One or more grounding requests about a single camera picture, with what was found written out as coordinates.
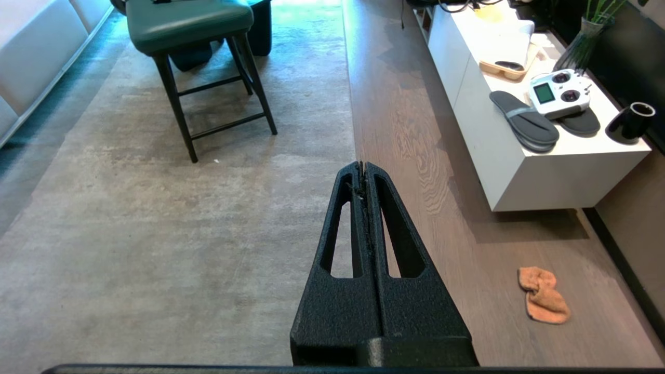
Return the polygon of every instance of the orange towel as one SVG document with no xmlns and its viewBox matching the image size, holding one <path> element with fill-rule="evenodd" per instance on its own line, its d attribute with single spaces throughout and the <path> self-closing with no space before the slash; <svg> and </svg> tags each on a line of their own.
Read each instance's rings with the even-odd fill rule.
<svg viewBox="0 0 665 374">
<path fill-rule="evenodd" d="M 527 313 L 540 322 L 562 324 L 571 317 L 566 301 L 557 290 L 554 274 L 536 268 L 519 268 L 519 285 L 527 292 Z"/>
</svg>

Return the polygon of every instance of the black mug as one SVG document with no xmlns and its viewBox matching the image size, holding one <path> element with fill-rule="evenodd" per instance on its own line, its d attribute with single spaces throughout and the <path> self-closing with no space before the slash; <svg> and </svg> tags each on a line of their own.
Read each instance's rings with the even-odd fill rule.
<svg viewBox="0 0 665 374">
<path fill-rule="evenodd" d="M 607 136 L 615 142 L 635 144 L 644 135 L 656 115 L 656 109 L 644 102 L 634 102 L 624 108 L 605 128 Z"/>
</svg>

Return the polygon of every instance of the gray rug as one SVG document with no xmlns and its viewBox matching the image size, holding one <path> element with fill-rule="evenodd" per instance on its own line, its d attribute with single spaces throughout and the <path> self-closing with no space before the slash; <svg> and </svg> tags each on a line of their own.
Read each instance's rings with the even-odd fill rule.
<svg viewBox="0 0 665 374">
<path fill-rule="evenodd" d="M 261 119 L 195 141 L 198 164 L 152 60 L 119 15 L 105 27 L 97 57 L 54 91 L 66 97 L 3 150 L 0 373 L 289 365 L 335 174 L 355 159 L 341 8 L 273 2 L 273 52 L 257 64 L 279 135 Z M 222 46 L 177 80 L 235 74 Z M 183 102 L 194 132 L 260 111 L 240 82 Z"/>
</svg>

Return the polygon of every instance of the green stool seat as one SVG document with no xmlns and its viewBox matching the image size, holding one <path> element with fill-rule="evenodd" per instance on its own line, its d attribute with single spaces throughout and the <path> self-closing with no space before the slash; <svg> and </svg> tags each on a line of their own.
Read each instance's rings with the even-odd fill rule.
<svg viewBox="0 0 665 374">
<path fill-rule="evenodd" d="M 146 55 L 246 33 L 254 17 L 246 0 L 127 1 L 127 24 L 136 49 Z"/>
</svg>

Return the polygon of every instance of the controller screen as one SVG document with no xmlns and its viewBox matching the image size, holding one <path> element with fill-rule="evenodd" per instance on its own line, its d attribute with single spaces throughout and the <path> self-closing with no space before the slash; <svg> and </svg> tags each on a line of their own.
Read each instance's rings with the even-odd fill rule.
<svg viewBox="0 0 665 374">
<path fill-rule="evenodd" d="M 533 90 L 536 92 L 536 97 L 541 104 L 554 101 L 554 93 L 549 88 L 549 84 L 543 83 L 542 85 L 533 87 Z"/>
</svg>

